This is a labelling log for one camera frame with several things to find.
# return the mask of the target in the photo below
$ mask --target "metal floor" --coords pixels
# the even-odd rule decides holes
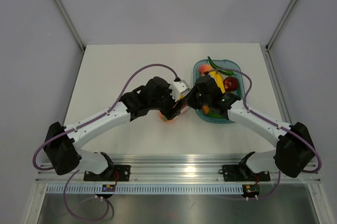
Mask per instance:
[[[267,193],[271,186],[261,186]],[[67,196],[70,208],[85,194]],[[114,195],[114,207],[106,220],[113,224],[208,224],[208,223],[319,223],[306,185],[281,185],[276,194],[258,201],[231,200],[239,196],[212,195]],[[88,201],[75,208],[75,214],[84,218],[97,218],[105,211],[105,204]],[[62,194],[47,194],[38,220],[40,224],[86,223],[70,216],[63,205]]]

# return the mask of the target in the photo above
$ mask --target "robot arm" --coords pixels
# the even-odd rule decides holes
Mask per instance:
[[[105,131],[147,115],[149,110],[159,110],[168,120],[180,114],[183,105],[201,109],[203,105],[233,122],[240,123],[269,141],[275,150],[265,153],[249,153],[241,162],[243,172],[259,173],[265,170],[281,170],[289,177],[297,177],[314,157],[308,147],[280,127],[300,135],[311,146],[305,125],[294,126],[278,122],[262,113],[277,126],[258,118],[246,110],[240,98],[230,92],[222,93],[216,81],[209,75],[197,79],[189,91],[185,81],[168,84],[160,77],[149,80],[132,92],[125,93],[115,107],[106,108],[83,121],[62,127],[58,122],[50,126],[46,141],[69,130],[68,134],[48,144],[44,151],[56,173],[63,175],[74,169],[86,170],[107,180],[113,174],[114,164],[107,154],[92,153],[81,149],[90,140]]]
[[[168,84],[160,77],[150,79],[145,86],[125,93],[115,107],[79,122],[61,126],[58,122],[49,127],[46,140],[69,131],[48,144],[44,151],[58,175],[72,170],[85,170],[108,179],[113,174],[114,164],[104,152],[92,153],[81,148],[107,130],[147,115],[149,110],[159,110],[168,119],[180,114],[183,105],[178,102],[189,91],[185,81]]]
[[[314,153],[307,145],[298,140],[292,133],[299,135],[306,143],[314,148],[308,129],[300,122],[290,125],[268,117],[256,109],[254,115],[245,108],[244,102],[236,95],[222,93],[217,87],[216,81],[210,75],[205,75],[196,80],[195,86],[186,96],[188,106],[201,109],[207,105],[214,113],[222,115],[233,122],[240,123],[270,142],[275,150],[264,153],[251,152],[239,165],[242,165],[243,176],[247,177],[250,172],[281,170],[289,177],[296,178],[306,165],[314,158]]]

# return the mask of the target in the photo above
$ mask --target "gray wall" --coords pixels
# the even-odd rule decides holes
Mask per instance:
[[[61,120],[81,54],[51,0],[0,0],[0,223],[19,223],[32,155]]]
[[[336,41],[337,0],[300,0],[272,48],[292,116],[308,126],[323,159],[320,174],[334,210],[337,209]]]
[[[290,0],[62,1],[86,44],[264,44]]]

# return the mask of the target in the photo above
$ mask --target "black mounting bracket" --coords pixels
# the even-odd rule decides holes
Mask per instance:
[[[223,165],[222,169],[219,170],[219,174],[223,175],[225,182],[256,182],[258,176],[260,182],[270,181],[270,175],[268,171],[257,174],[250,172],[246,177],[244,177],[244,175],[240,172],[239,164]]]
[[[83,180],[87,182],[115,182],[115,172],[118,173],[118,182],[129,182],[131,173],[130,165],[115,165],[112,174],[107,178],[102,178],[100,175],[86,171]]]

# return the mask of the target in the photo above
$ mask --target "blue plastic tray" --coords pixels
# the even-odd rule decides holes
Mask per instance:
[[[230,60],[213,60],[213,62],[219,67],[225,67],[225,68],[228,68],[228,69],[235,69],[235,70],[241,71],[240,67],[235,62],[232,62]],[[193,67],[193,82],[195,82],[200,77],[198,69],[202,64],[205,64],[205,63],[209,64],[209,61],[207,59],[201,60],[201,61],[198,61],[194,65],[194,67]],[[242,75],[234,72],[233,76],[236,77],[239,81],[239,88],[236,91],[233,91],[233,93],[235,95],[239,96],[240,98],[243,98],[244,85],[243,85]],[[217,123],[217,124],[233,123],[233,121],[230,121],[230,120],[227,120],[227,119],[220,119],[220,118],[218,119],[218,118],[208,117],[207,115],[205,115],[203,113],[202,110],[195,110],[195,112],[202,120],[210,122],[210,123]]]

